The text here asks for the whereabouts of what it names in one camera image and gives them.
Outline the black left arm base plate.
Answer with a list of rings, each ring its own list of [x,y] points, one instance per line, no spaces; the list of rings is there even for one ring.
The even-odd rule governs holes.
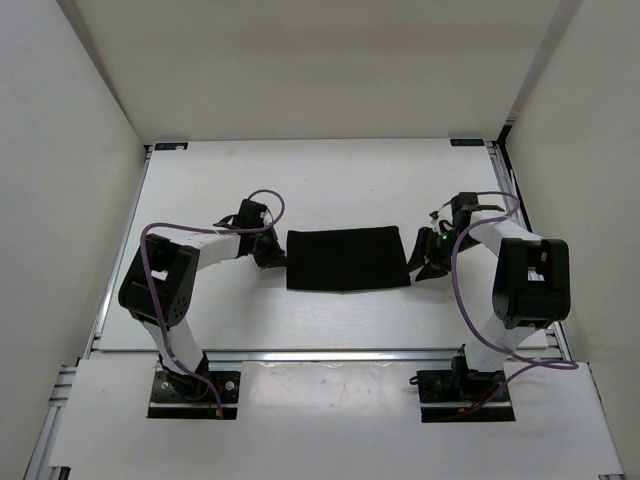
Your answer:
[[[157,366],[149,396],[149,419],[235,420],[241,386],[241,372],[210,370],[209,381],[221,403],[206,384],[189,378],[180,384],[177,377]]]

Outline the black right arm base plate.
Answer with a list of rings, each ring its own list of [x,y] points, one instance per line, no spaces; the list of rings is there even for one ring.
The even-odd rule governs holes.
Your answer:
[[[458,374],[419,370],[409,379],[416,387],[422,423],[506,423],[516,420],[508,388],[500,390],[502,371]]]

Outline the black skirt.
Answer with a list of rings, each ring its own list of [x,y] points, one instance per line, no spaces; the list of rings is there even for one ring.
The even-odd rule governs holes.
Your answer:
[[[287,233],[286,287],[310,292],[356,292],[411,285],[399,228]]]

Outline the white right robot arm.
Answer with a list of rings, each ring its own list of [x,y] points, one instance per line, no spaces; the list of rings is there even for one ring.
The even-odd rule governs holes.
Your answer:
[[[458,255],[483,246],[496,256],[491,291],[493,313],[480,327],[473,324],[462,302]],[[418,281],[449,275],[454,298],[473,340],[452,360],[449,387],[470,400],[485,386],[497,383],[503,364],[533,333],[564,320],[570,311],[569,246],[561,239],[536,235],[506,218],[473,213],[467,223],[443,230],[419,229],[408,261]]]

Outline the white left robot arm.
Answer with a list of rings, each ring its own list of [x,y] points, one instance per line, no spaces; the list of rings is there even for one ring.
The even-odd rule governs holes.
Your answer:
[[[154,234],[154,223],[140,234],[139,247],[125,274],[118,302],[154,340],[162,368],[188,400],[206,395],[210,377],[205,354],[186,320],[197,274],[222,262],[252,256],[261,269],[286,265],[275,228],[196,229],[175,225],[176,235]]]

